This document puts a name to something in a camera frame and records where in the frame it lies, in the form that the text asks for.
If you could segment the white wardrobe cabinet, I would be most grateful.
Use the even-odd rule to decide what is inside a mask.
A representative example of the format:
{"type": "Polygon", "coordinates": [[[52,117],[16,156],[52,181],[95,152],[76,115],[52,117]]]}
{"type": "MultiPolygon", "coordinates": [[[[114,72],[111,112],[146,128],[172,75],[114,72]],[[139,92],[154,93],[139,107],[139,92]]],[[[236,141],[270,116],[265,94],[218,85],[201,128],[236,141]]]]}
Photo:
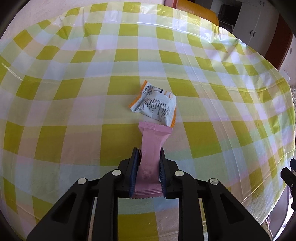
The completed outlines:
{"type": "Polygon", "coordinates": [[[279,13],[267,0],[241,3],[232,34],[264,56],[273,40],[279,13]]]}

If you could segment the pink snack packet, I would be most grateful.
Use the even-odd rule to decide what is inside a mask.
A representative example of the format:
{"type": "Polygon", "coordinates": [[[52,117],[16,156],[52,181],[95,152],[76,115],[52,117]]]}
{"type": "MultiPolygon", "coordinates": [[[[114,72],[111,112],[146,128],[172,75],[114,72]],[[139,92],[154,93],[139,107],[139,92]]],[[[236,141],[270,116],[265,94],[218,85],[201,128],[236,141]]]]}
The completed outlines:
{"type": "Polygon", "coordinates": [[[138,128],[142,133],[141,161],[132,198],[159,197],[163,195],[159,180],[161,148],[173,129],[147,121],[141,121],[138,128]]]}

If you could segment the green checkered tablecloth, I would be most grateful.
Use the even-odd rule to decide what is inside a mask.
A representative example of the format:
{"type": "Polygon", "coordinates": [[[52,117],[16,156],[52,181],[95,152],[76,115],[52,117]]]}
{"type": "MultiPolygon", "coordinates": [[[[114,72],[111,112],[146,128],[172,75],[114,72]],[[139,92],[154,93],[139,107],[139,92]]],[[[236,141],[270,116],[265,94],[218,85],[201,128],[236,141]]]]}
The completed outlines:
{"type": "Polygon", "coordinates": [[[141,86],[177,98],[165,156],[263,222],[293,157],[289,84],[212,22],[160,4],[73,8],[1,40],[1,211],[22,240],[81,177],[140,147],[141,86]]]}

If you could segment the white orange packet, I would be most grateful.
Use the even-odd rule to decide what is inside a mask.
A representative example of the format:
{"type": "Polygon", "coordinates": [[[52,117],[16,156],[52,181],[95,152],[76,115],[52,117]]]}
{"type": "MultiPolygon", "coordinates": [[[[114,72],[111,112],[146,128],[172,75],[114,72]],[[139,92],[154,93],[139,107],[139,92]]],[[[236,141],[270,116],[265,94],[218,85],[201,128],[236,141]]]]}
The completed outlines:
{"type": "Polygon", "coordinates": [[[173,128],[176,122],[177,97],[162,88],[153,86],[146,80],[139,95],[129,105],[133,113],[141,113],[173,128]]]}

